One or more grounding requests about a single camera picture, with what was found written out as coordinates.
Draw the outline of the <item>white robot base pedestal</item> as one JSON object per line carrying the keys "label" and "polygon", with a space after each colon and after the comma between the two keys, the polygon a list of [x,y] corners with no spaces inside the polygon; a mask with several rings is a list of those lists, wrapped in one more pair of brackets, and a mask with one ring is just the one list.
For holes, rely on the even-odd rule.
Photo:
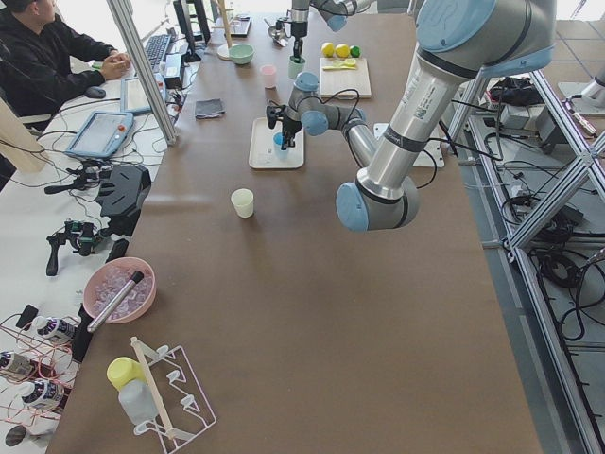
{"label": "white robot base pedestal", "polygon": [[[386,131],[387,126],[387,123],[374,123],[372,126],[374,137],[379,139]],[[445,161],[442,155],[441,142],[436,140],[429,141],[423,151],[419,153],[413,166],[443,168],[445,166]]]}

